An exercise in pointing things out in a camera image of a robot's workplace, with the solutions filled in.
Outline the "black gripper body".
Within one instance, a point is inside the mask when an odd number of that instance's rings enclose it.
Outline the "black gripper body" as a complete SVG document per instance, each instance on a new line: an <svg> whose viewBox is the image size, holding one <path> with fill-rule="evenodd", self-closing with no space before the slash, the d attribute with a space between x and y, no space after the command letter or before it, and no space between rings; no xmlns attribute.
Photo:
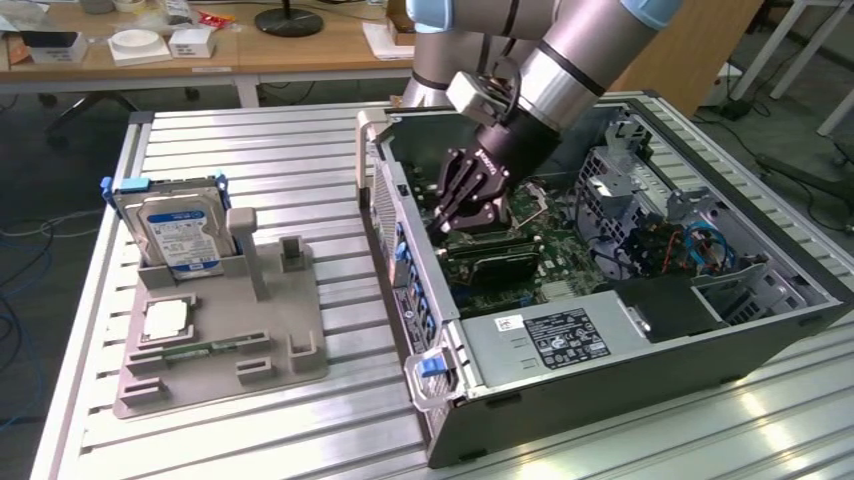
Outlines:
<svg viewBox="0 0 854 480"><path fill-rule="evenodd" d="M476 181L464 200L500 197L546 162L560 143L560 135L539 122L479 125L468 145L459 149L475 161Z"/></svg>

